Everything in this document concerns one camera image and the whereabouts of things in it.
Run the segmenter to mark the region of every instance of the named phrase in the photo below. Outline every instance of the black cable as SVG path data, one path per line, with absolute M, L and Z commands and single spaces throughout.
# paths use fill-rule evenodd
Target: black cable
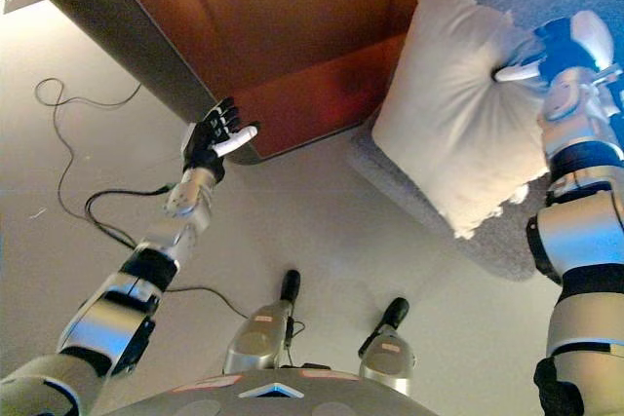
M 305 330 L 305 323 L 303 323 L 302 321 L 294 321 L 294 323 L 298 323 L 301 325 L 301 328 L 299 330 L 297 330 L 295 333 L 292 334 L 292 338 L 294 338 L 296 335 L 298 335 L 299 333 L 301 333 L 303 330 Z
M 225 297 L 225 295 L 219 291 L 217 291 L 214 288 L 211 288 L 209 286 L 181 286 L 181 287 L 170 287 L 169 289 L 167 289 L 167 291 L 165 292 L 185 292 L 185 291 L 207 291 L 207 292 L 211 292 L 213 294 L 216 294 L 224 303 L 227 307 L 229 307 L 232 312 L 238 314 L 240 317 L 242 317 L 243 319 L 248 319 L 249 316 L 246 316 L 245 314 L 243 314 L 241 311 L 239 311 L 238 309 L 236 309 L 232 303 L 230 302 L 230 300 Z
M 130 236 L 125 231 L 99 221 L 93 214 L 93 203 L 99 197 L 102 197 L 104 195 L 132 195 L 134 197 L 155 197 L 158 195 L 166 194 L 167 192 L 171 191 L 172 188 L 173 186 L 171 184 L 166 184 L 156 190 L 151 190 L 151 191 L 129 190 L 129 189 L 100 190 L 99 192 L 95 192 L 95 194 L 89 197 L 89 199 L 87 199 L 87 202 L 85 202 L 85 217 L 90 223 L 96 226 L 102 233 L 111 237 L 112 239 L 122 244 L 123 246 L 126 246 L 127 248 L 134 250 L 137 247 L 137 241 L 135 241 L 132 238 L 132 236 Z
M 59 90 L 58 90 L 58 95 L 57 95 L 57 99 L 55 100 L 55 102 L 49 102 L 44 100 L 41 96 L 40 96 L 40 90 L 41 87 L 43 85 L 45 85 L 46 83 L 49 82 L 55 82 L 58 83 L 59 85 Z M 65 166 L 65 168 L 62 171 L 62 174 L 60 175 L 60 178 L 58 179 L 58 183 L 57 183 L 57 201 L 58 204 L 60 205 L 60 207 L 62 208 L 62 210 L 67 213 L 68 215 L 76 218 L 76 219 L 82 219 L 86 222 L 91 223 L 91 221 L 89 219 L 87 219 L 87 217 L 82 216 L 74 211 L 72 211 L 71 209 L 69 209 L 69 207 L 65 204 L 63 198 L 62 198 L 62 184 L 65 181 L 65 178 L 67 176 L 67 173 L 69 172 L 69 169 L 71 168 L 71 166 L 74 163 L 75 160 L 75 152 L 73 147 L 69 144 L 69 142 L 67 142 L 67 140 L 64 138 L 64 136 L 62 135 L 62 133 L 60 132 L 60 128 L 59 128 L 59 120 L 58 120 L 58 116 L 59 116 L 59 107 L 64 106 L 65 104 L 68 104 L 70 102 L 85 102 L 87 104 L 91 104 L 94 106 L 99 106 L 99 107 L 121 107 L 125 104 L 127 104 L 132 98 L 134 98 L 138 91 L 140 90 L 141 85 L 137 85 L 136 89 L 132 92 L 131 95 L 129 95 L 127 98 L 118 101 L 118 102 L 112 102 L 112 103 L 106 103 L 106 102 L 99 102 L 99 101 L 95 101 L 93 99 L 88 99 L 86 97 L 82 97 L 82 96 L 73 96 L 70 97 L 68 99 L 64 99 L 61 100 L 62 98 L 62 94 L 65 90 L 65 84 L 62 82 L 62 80 L 55 78 L 55 77 L 51 77 L 51 78 L 46 78 L 42 81 L 40 81 L 34 89 L 34 95 L 35 95 L 35 99 L 42 105 L 47 106 L 47 107 L 53 107 L 54 111 L 52 113 L 52 125 L 54 127 L 55 130 L 55 134 L 57 135 L 58 140 L 62 143 L 62 145 L 65 147 L 65 149 L 67 150 L 67 152 L 69 153 L 69 161 L 67 162 L 67 165 Z M 107 235 L 111 235 L 111 233 L 117 233 L 117 235 L 113 235 L 111 236 L 113 239 L 115 239 L 116 241 L 120 242 L 121 244 L 123 244 L 124 246 L 127 246 L 129 248 L 133 248 L 131 247 L 132 242 L 132 237 L 126 233 L 125 231 L 112 226 L 110 224 L 106 224 L 106 223 L 99 223 L 99 229 L 101 230 L 101 228 L 104 228 L 108 231 L 104 231 L 106 232 Z

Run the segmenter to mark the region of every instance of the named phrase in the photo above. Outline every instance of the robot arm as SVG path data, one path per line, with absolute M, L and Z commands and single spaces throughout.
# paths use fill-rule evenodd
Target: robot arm
M 224 175 L 222 157 L 257 134 L 253 126 L 234 132 L 238 123 L 237 109 L 226 99 L 191 125 L 182 145 L 182 180 L 164 218 L 80 307 L 58 353 L 34 359 L 0 382 L 0 414 L 86 414 L 107 378 L 135 368 L 163 293 L 209 226 L 211 194 Z
M 608 88 L 621 69 L 591 12 L 536 33 L 545 56 L 522 72 L 537 69 L 550 84 L 539 124 L 552 184 L 526 233 L 537 269 L 563 291 L 534 381 L 547 416 L 623 414 L 624 165 Z

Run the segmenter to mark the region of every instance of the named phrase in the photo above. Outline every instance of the white pillow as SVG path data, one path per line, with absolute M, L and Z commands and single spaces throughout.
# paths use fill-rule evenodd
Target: white pillow
M 531 38 L 475 0 L 418 0 L 372 138 L 456 237 L 470 239 L 546 171 L 536 123 L 543 90 L 492 79 Z

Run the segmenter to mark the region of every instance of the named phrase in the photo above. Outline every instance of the gray fabric seat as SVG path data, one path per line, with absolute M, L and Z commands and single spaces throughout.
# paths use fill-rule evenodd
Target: gray fabric seat
M 477 0 L 500 11 L 511 10 L 517 25 L 533 29 L 579 10 L 594 10 L 608 24 L 616 43 L 615 58 L 624 62 L 624 0 Z M 452 230 L 413 182 L 374 144 L 372 116 L 356 132 L 348 155 L 350 165 L 378 190 L 426 226 L 432 233 L 453 239 Z M 519 206 L 504 204 L 503 215 L 486 220 L 470 241 L 456 240 L 459 250 L 489 272 L 510 280 L 524 280 L 534 272 L 525 227 L 543 207 L 548 176 L 529 185 L 529 195 Z

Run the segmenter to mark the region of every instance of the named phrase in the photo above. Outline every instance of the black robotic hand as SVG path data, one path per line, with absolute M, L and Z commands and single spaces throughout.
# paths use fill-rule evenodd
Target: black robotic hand
M 241 120 L 234 99 L 227 97 L 201 122 L 191 124 L 182 142 L 184 170 L 205 168 L 217 182 L 225 175 L 223 157 L 240 148 L 257 134 L 258 124 L 237 131 Z

